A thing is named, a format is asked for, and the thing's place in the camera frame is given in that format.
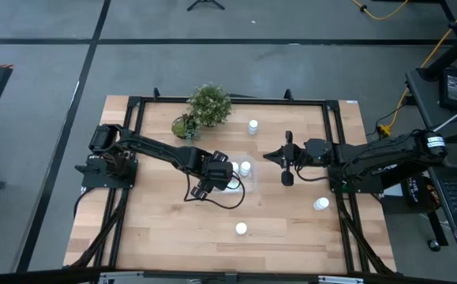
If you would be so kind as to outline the black floor stand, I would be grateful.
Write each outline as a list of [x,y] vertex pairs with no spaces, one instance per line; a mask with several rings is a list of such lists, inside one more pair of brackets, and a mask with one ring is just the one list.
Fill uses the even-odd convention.
[[438,77],[441,76],[443,71],[448,68],[453,62],[457,60],[457,42],[452,45],[444,54],[442,54],[438,59],[431,63],[428,67],[425,67],[427,62],[433,57],[433,55],[438,51],[439,47],[444,43],[446,38],[454,32],[457,36],[457,17],[452,15],[451,10],[446,3],[446,0],[435,0],[438,2],[444,11],[446,18],[449,20],[448,30],[439,40],[437,45],[434,47],[432,52],[423,62],[420,68],[418,68],[418,73],[420,74],[423,80],[435,81],[438,80]]

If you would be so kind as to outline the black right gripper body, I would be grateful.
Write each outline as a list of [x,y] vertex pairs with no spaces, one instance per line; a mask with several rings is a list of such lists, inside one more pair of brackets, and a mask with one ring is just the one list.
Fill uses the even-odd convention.
[[293,168],[298,174],[302,168],[305,158],[305,149],[300,148],[293,143],[293,133],[290,130],[285,132],[286,143],[282,146],[282,168],[281,182],[284,186],[292,186],[294,184],[294,175],[290,169]]

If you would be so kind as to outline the black printed bag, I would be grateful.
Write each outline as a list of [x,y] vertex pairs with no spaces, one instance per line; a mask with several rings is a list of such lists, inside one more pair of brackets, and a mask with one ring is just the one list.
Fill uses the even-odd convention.
[[401,183],[408,207],[417,213],[428,213],[440,208],[440,198],[429,177],[415,175]]

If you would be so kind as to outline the black side desk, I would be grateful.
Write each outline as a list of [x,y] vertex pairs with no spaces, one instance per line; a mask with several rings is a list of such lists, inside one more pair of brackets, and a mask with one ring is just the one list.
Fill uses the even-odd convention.
[[[439,105],[439,81],[423,80],[415,69],[406,73],[406,82],[410,93],[415,98],[421,117],[426,128],[435,129],[442,123],[452,118],[457,111],[441,108]],[[457,142],[457,119],[439,130],[447,142]]]

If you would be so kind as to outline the succulent in dark bowl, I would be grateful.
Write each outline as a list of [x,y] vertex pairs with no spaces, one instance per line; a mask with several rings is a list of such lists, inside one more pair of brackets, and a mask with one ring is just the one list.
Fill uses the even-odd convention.
[[186,140],[188,144],[200,137],[200,125],[190,114],[183,114],[176,118],[172,122],[171,131],[177,138]]

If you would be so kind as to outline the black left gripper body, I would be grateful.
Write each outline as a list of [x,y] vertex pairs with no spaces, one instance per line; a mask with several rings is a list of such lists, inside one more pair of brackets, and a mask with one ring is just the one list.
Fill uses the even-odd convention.
[[223,191],[231,182],[232,174],[233,165],[227,155],[215,151],[212,155],[203,156],[200,167],[192,172],[199,182],[190,194],[195,199],[206,200],[213,189]]

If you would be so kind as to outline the bushy plant in black pot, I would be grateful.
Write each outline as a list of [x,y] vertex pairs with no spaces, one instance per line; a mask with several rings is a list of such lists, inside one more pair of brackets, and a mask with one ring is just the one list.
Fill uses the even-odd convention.
[[230,96],[217,84],[203,84],[196,88],[187,103],[190,116],[200,126],[225,124],[231,115]]

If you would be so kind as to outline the clear plastic basket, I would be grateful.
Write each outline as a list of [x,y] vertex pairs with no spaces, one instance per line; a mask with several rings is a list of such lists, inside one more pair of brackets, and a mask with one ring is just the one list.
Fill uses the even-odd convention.
[[250,171],[249,175],[244,177],[244,176],[240,175],[240,171],[238,174],[233,171],[233,178],[237,178],[240,181],[240,187],[238,188],[238,190],[230,190],[230,189],[227,189],[227,187],[226,187],[222,191],[222,193],[239,194],[239,193],[242,193],[243,188],[246,193],[251,193],[251,192],[257,190],[257,186],[258,186],[257,172],[256,172],[257,163],[256,163],[255,159],[250,155],[234,155],[229,158],[229,162],[238,163],[239,169],[240,169],[240,164],[244,161],[248,161],[251,163],[251,171]]

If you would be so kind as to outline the black power brick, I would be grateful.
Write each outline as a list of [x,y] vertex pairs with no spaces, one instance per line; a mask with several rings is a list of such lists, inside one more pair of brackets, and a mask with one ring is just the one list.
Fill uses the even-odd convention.
[[439,106],[457,111],[457,69],[445,69],[439,77]]

